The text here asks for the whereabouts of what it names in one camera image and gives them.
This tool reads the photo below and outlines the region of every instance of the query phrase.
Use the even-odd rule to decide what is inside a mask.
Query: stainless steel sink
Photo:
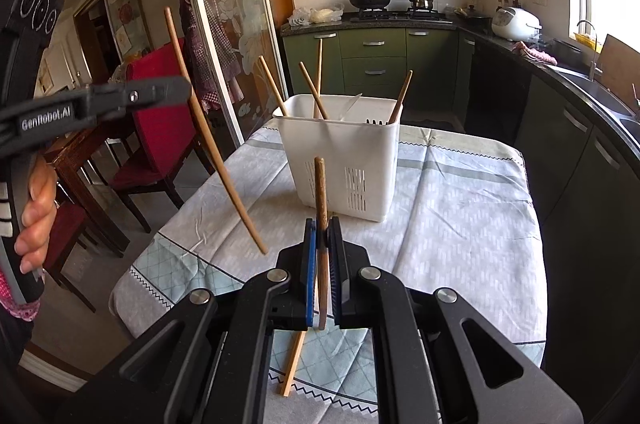
[[[636,140],[636,142],[640,143],[640,123],[633,119],[620,119],[620,123]]]
[[[632,117],[634,112],[631,111],[626,104],[624,104],[618,97],[613,95],[600,83],[593,80],[589,80],[588,77],[577,71],[567,70],[566,68],[559,68],[558,66],[549,66],[554,71],[557,71],[567,80],[570,80],[575,86],[579,87],[585,93],[587,93],[593,100],[598,102],[601,106],[611,110],[618,115],[625,115]]]

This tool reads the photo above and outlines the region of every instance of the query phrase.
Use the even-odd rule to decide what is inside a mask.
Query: finger
[[[42,267],[45,258],[47,257],[47,248],[49,247],[49,240],[34,252],[30,252],[27,255],[22,257],[20,261],[20,272],[23,274],[27,274],[27,272],[31,272],[32,270],[37,269],[38,267]]]
[[[53,208],[45,217],[24,229],[15,240],[15,252],[20,256],[24,256],[45,245],[49,239],[49,232],[55,218],[56,209]]]
[[[53,209],[56,200],[56,182],[58,177],[56,172],[48,165],[44,169],[34,169],[31,173],[33,182],[36,184],[30,186],[31,194],[37,190],[37,194],[32,196],[32,200],[28,201],[22,211],[22,224],[30,227],[39,219],[47,216]]]

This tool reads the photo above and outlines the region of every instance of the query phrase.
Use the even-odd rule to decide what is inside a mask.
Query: tablecloth
[[[134,336],[185,294],[214,294],[273,267],[303,239],[314,210],[302,205],[274,121],[227,160],[238,193],[270,249],[258,251],[217,174],[159,230],[118,281],[111,309]],[[546,279],[540,229],[518,151],[497,141],[402,126],[396,190],[382,223],[341,216],[343,238],[408,287],[457,290],[540,364]],[[266,423],[371,422],[378,410],[370,331],[310,330],[288,398],[282,383],[292,332],[277,330]]]

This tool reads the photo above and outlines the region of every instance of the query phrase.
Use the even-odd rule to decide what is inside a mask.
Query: black countertop
[[[507,41],[494,35],[487,35],[469,27],[469,25],[456,16],[448,16],[447,19],[453,24],[447,25],[438,22],[424,20],[398,19],[352,22],[349,20],[333,23],[321,23],[309,26],[289,26],[284,25],[280,29],[282,37],[295,36],[300,34],[312,34],[316,32],[332,30],[351,30],[353,28],[429,28],[437,30],[459,30],[472,36],[476,42],[498,51],[503,57],[509,57],[521,67],[535,74],[560,95],[565,97],[571,104],[580,110],[598,130],[600,130],[613,146],[620,152],[626,163],[634,170],[640,178],[640,144],[622,127],[620,122],[609,110],[595,102],[586,92],[576,86],[570,80],[562,76],[557,71],[552,70],[542,63],[534,63],[513,52],[515,42]],[[550,38],[541,36],[540,44],[534,44],[533,48],[543,50],[551,41]]]

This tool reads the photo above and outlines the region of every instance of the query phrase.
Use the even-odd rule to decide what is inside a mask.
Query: cutting board
[[[609,34],[598,58],[598,68],[602,70],[600,83],[633,111],[638,111],[631,85],[636,85],[640,96],[640,53]]]

